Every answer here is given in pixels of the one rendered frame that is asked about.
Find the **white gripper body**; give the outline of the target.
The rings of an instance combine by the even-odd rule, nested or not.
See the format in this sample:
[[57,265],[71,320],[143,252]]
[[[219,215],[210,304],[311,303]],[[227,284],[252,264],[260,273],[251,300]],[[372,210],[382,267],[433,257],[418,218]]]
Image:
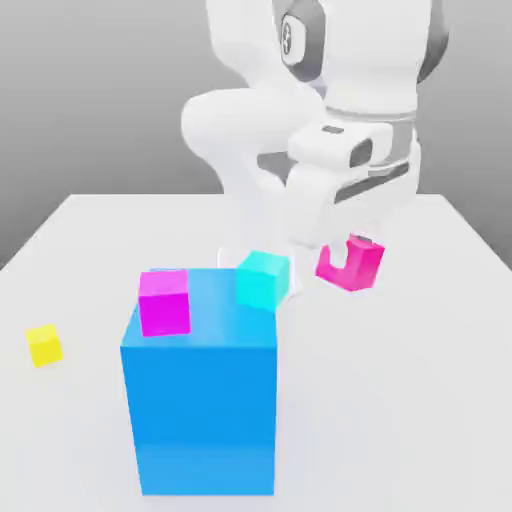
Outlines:
[[307,164],[292,167],[286,183],[288,230],[293,242],[320,247],[349,233],[370,233],[416,195],[421,146],[381,169],[368,165],[333,171]]

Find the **small pink cube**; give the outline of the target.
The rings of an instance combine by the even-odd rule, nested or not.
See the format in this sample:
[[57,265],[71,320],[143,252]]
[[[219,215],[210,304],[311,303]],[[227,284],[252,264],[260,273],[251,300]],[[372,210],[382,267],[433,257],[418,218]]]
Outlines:
[[385,248],[371,239],[351,234],[346,241],[347,257],[343,267],[331,263],[331,249],[321,248],[315,275],[346,291],[372,288]]

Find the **small cyan cube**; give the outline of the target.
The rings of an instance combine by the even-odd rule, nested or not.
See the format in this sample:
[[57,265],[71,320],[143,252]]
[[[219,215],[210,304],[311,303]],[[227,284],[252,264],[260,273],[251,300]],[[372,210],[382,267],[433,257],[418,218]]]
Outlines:
[[252,251],[235,269],[237,302],[275,312],[288,294],[289,275],[286,256]]

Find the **small magenta cube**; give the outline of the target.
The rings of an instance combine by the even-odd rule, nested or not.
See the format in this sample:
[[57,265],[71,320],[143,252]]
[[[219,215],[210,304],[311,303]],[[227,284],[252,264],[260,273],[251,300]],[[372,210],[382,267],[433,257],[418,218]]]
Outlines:
[[144,337],[188,334],[191,330],[188,271],[143,272],[139,280],[138,309]]

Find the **small yellow cube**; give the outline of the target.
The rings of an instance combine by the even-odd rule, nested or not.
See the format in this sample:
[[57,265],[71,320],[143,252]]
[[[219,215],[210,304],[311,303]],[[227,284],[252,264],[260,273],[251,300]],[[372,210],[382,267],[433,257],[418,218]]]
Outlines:
[[26,339],[35,367],[42,367],[62,359],[62,347],[53,324],[27,330]]

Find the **large blue box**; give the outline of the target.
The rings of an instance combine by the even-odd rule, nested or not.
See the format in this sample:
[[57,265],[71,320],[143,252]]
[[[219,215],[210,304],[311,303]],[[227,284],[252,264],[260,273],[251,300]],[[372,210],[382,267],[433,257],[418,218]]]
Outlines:
[[232,269],[189,272],[191,331],[145,338],[132,313],[120,345],[144,495],[271,495],[274,312],[238,303]]

